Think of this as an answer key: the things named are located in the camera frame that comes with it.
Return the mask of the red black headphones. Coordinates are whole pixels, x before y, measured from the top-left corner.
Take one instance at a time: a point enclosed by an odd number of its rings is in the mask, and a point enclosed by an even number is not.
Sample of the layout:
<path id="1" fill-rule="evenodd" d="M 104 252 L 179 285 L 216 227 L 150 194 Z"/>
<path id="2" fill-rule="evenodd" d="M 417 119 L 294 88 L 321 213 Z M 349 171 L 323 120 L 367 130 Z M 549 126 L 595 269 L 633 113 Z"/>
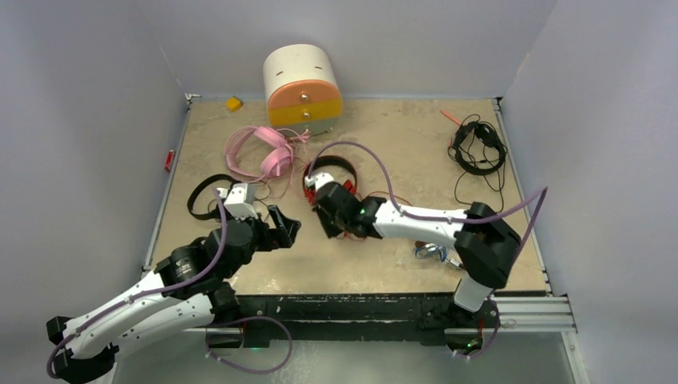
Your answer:
<path id="1" fill-rule="evenodd" d="M 343 170 L 348 171 L 352 177 L 353 180 L 346 180 L 343 183 L 343 187 L 351 193 L 351 195 L 355 196 L 357 193 L 357 184 L 358 184 L 358 176 L 355 167 L 345 158 L 342 158 L 340 156 L 335 156 L 335 155 L 323 155 L 319 156 L 315 163 L 314 163 L 314 170 L 322 167 L 328 167 L 328 166 L 338 166 L 342 168 Z M 309 187 L 306 185 L 306 179 L 309 176 L 309 171 L 310 171 L 310 164 L 306 166 L 304 169 L 304 173 L 302 176 L 302 190 L 303 193 L 308 201 L 308 203 L 313 206 L 315 203 L 315 196 L 316 196 L 316 191 L 314 187 Z"/>

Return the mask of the brown leather silver headphones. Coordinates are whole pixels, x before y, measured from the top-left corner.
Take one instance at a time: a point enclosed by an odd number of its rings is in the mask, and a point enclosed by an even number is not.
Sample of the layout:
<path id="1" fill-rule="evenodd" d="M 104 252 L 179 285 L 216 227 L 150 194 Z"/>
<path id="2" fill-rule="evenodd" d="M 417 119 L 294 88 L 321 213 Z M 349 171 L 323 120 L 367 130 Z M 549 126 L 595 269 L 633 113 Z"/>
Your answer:
<path id="1" fill-rule="evenodd" d="M 417 259 L 435 258 L 456 270 L 465 270 L 464 264 L 451 256 L 449 248 L 435 243 L 416 241 L 413 253 Z"/>

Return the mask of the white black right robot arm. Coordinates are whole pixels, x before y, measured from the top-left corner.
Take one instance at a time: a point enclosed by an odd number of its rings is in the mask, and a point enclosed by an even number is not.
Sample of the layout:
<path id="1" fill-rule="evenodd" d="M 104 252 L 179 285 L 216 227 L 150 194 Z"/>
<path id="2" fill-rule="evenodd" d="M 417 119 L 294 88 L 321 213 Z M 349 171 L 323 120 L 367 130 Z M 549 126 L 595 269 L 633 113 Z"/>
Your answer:
<path id="1" fill-rule="evenodd" d="M 405 238 L 454 250 L 465 274 L 449 303 L 450 318 L 467 326 L 485 299 L 508 282 L 520 235 L 486 204 L 467 210 L 396 206 L 386 198 L 359 200 L 337 182 L 317 188 L 314 208 L 328 237 L 348 232 L 359 238 Z"/>

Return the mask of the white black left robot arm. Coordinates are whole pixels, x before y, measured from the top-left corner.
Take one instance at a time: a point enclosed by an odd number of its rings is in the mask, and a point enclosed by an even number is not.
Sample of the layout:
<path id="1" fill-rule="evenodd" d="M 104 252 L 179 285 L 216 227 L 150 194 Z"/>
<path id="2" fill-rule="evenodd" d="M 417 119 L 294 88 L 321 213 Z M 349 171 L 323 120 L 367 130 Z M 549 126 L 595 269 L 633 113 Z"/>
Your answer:
<path id="1" fill-rule="evenodd" d="M 229 278 L 257 252 L 289 249 L 301 228 L 277 206 L 235 218 L 218 207 L 221 225 L 175 249 L 129 289 L 76 318 L 55 316 L 46 323 L 54 349 L 46 371 L 52 379 L 90 383 L 141 347 L 194 327 L 235 326 L 249 330 L 270 317 L 247 312 Z"/>

